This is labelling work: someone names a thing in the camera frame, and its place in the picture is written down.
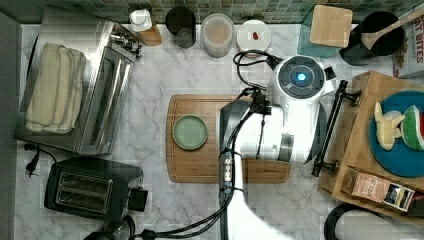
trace white marble countertop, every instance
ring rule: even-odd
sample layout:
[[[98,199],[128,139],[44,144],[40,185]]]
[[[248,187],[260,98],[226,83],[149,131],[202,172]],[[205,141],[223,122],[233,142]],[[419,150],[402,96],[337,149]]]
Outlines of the white marble countertop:
[[[26,75],[29,55],[39,26],[23,25],[22,70]],[[269,52],[285,57],[296,55],[300,25],[269,25],[272,42]],[[182,93],[239,93],[245,86],[239,81],[232,58],[238,52],[233,41],[230,53],[221,59],[210,58],[199,47],[199,41],[189,49],[176,46],[166,28],[159,25],[163,44],[145,47],[130,81],[127,101],[113,154],[108,159],[140,166],[144,170],[143,187],[149,191],[144,213],[131,212],[137,230],[144,228],[165,231],[188,225],[212,214],[219,208],[216,184],[173,183],[165,159],[165,122],[172,95]],[[365,67],[352,67],[339,55],[322,60],[333,66],[339,80],[374,69],[391,75],[389,57],[380,57]],[[243,70],[249,81],[266,85],[271,70],[265,64]],[[333,97],[322,99],[328,109]],[[52,150],[56,158],[70,155]],[[27,178],[26,164],[33,152],[25,152],[18,144],[16,180],[15,239],[84,239],[102,221],[92,220],[45,209],[45,185],[53,161],[41,155],[37,173]],[[296,240],[324,239],[323,225],[327,215],[338,204],[318,189],[318,178],[311,176],[312,164],[292,165],[289,180],[284,184],[252,184],[246,186],[248,205],[266,222]],[[423,239],[422,228],[402,224]],[[219,239],[219,226],[194,239]]]

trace small plate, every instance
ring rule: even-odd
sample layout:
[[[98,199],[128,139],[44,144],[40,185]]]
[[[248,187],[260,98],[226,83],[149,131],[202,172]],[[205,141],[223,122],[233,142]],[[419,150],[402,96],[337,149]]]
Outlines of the small plate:
[[[179,118],[172,129],[174,141],[183,149],[194,150],[201,147],[208,138],[205,122],[195,115]]]
[[[383,109],[383,114],[390,111],[399,111],[403,114],[411,105],[415,105],[420,111],[424,111],[424,92],[398,92],[386,98],[381,103],[381,108]],[[397,176],[409,178],[424,176],[424,151],[410,149],[402,138],[397,138],[393,148],[390,151],[386,151],[378,143],[376,127],[375,119],[372,117],[368,139],[371,151],[377,161],[387,171]]]
[[[237,32],[237,47],[240,51],[252,49],[265,51],[271,43],[271,32],[268,26],[259,20],[249,20],[241,25]],[[247,54],[247,57],[257,57],[257,54]]]

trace wooden tray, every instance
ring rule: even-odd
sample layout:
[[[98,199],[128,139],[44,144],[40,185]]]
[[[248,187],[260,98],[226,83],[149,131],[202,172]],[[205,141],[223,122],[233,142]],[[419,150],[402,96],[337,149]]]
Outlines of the wooden tray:
[[[376,101],[382,102],[386,97],[400,91],[424,91],[424,87],[417,86],[408,80],[396,79],[375,71],[356,76],[353,79],[352,86],[353,89],[362,90],[361,100],[358,106],[346,106],[344,111],[340,112],[340,122],[327,158],[330,161],[333,159],[339,160],[339,169],[335,176],[330,176],[327,171],[323,171],[320,187],[343,202],[424,225],[424,219],[403,216],[403,212],[395,208],[363,198],[354,198],[342,191],[342,182],[347,169],[355,168],[360,172],[399,183],[418,192],[424,192],[424,177],[402,178],[389,173],[375,159],[368,141],[369,121],[374,115]]]
[[[216,118],[220,109],[235,99],[232,95],[174,95],[166,120],[166,161],[169,178],[178,183],[218,183]],[[186,114],[200,117],[208,128],[208,139],[199,149],[180,148],[172,138],[174,123]],[[290,164],[256,159],[243,160],[244,181],[248,183],[284,183]]]

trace black canister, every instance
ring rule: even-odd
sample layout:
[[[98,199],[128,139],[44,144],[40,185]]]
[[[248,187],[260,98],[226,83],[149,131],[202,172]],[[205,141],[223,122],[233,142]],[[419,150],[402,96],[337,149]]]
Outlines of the black canister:
[[[388,56],[395,53],[402,46],[405,38],[402,27],[383,35],[371,50],[363,44],[361,34],[378,32],[398,20],[395,15],[389,12],[371,13],[350,32],[349,45],[340,50],[340,56],[350,65],[363,66],[378,56]]]
[[[166,14],[165,24],[178,46],[190,48],[196,42],[196,17],[190,9],[174,7]]]

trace tile backsplash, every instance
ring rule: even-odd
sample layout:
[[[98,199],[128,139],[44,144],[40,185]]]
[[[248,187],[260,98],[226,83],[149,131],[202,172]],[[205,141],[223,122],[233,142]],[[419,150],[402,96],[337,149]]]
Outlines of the tile backsplash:
[[[174,6],[186,6],[201,23],[208,15],[222,13],[234,23],[259,19],[266,23],[301,23],[316,4],[352,9],[354,21],[375,11],[400,15],[424,0],[68,0],[73,8],[128,23],[129,14],[148,9],[152,19],[164,23]]]

